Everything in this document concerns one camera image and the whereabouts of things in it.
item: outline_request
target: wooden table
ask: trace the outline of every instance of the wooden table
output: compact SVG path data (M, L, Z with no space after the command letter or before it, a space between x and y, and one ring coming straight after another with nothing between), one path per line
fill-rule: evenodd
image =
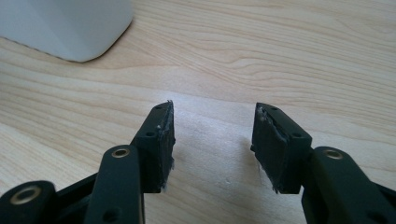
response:
M102 57L70 63L0 39L0 194L63 189L175 103L175 170L146 195L147 223L305 223L249 150L256 102L313 147L349 153L396 189L396 4L387 0L134 0Z

